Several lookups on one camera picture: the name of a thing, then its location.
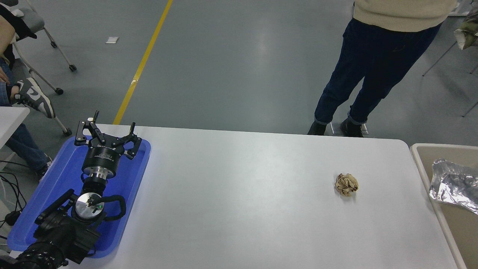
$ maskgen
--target yellow floor line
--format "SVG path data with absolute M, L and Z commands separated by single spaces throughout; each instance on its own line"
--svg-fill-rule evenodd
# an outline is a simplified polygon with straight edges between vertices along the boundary
M 159 31 L 161 30 L 161 27 L 163 26 L 163 22 L 166 19 L 166 15 L 168 14 L 168 11 L 169 11 L 169 8 L 171 7 L 172 2 L 173 0 L 168 0 L 168 3 L 166 4 L 166 7 L 164 8 L 163 14 L 161 15 L 158 25 L 156 26 L 156 29 L 154 30 L 154 33 L 152 34 L 148 47 L 146 48 L 146 51 L 144 52 L 140 65 L 138 66 L 138 69 L 136 70 L 136 73 L 134 74 L 133 80 L 131 81 L 130 87 L 128 88 L 128 92 L 126 93 L 126 96 L 123 99 L 123 103 L 121 103 L 121 106 L 119 107 L 118 113 L 116 114 L 113 124 L 119 124 L 121 122 L 121 119 L 123 118 L 124 112 L 126 108 L 128 107 L 128 103 L 130 102 L 134 89 L 136 88 L 136 85 L 138 84 L 138 80 L 140 80 L 141 73 L 143 72 L 144 66 L 146 65 L 146 62 L 148 61 L 152 47 L 154 46 L 154 43 L 156 42 L 156 39 L 159 35 Z

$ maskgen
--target sneaker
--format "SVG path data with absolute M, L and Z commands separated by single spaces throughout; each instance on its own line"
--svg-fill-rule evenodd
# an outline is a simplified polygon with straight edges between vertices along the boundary
M 15 86 L 20 88 L 18 94 L 15 94 L 15 99 L 18 104 L 28 105 L 40 111 L 49 119 L 55 117 L 50 99 L 43 94 L 40 86 L 38 86 L 33 78 L 27 78 L 25 81 L 19 80 L 15 83 Z
M 346 118 L 340 124 L 340 130 L 344 134 L 344 136 L 348 137 L 363 137 L 362 135 L 362 125 L 353 124 L 350 119 Z
M 323 125 L 320 123 L 312 123 L 312 126 L 310 126 L 309 132 L 307 133 L 308 135 L 324 135 L 326 132 L 326 127 L 327 125 Z
M 42 181 L 43 176 L 45 176 L 46 172 L 48 171 L 50 166 L 52 166 L 52 163 L 53 163 L 53 160 L 50 156 L 45 154 L 45 157 L 46 157 L 45 166 L 43 166 L 40 170 L 36 171 L 37 176 L 40 178 L 39 181 Z

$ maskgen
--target jeans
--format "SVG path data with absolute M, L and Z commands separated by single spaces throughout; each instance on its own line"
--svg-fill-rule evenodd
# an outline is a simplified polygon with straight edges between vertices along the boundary
M 13 74 L 1 58 L 0 67 L 7 75 L 10 84 L 13 85 Z M 0 106 L 11 106 L 9 97 L 7 96 L 7 87 L 5 82 L 0 82 Z M 23 123 L 18 126 L 17 130 L 15 130 L 5 145 L 20 156 L 20 158 L 24 159 L 27 165 L 35 171 L 42 169 L 46 165 L 47 159 L 45 153 L 35 144 L 35 141 Z
M 425 52 L 441 24 L 415 33 L 394 32 L 352 19 L 343 34 L 340 58 L 315 109 L 315 122 L 328 124 L 357 84 L 362 89 L 348 112 L 354 124 L 373 109 Z

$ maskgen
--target person's hand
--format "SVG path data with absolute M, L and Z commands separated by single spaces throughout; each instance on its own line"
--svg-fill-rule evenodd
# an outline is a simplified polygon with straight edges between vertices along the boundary
M 5 82 L 7 85 L 10 85 L 10 81 L 8 80 L 7 74 L 3 72 L 3 70 L 0 68 L 0 82 Z

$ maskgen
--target paper scrap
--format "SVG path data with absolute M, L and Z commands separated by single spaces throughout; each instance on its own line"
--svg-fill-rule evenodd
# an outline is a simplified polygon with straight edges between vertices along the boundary
M 350 174 L 340 174 L 335 180 L 335 187 L 338 193 L 344 196 L 351 196 L 352 192 L 359 189 L 359 183 L 357 182 L 357 179 Z
M 108 40 L 106 41 L 106 44 L 116 44 L 116 42 L 118 41 L 118 38 L 117 36 L 110 36 L 108 37 Z

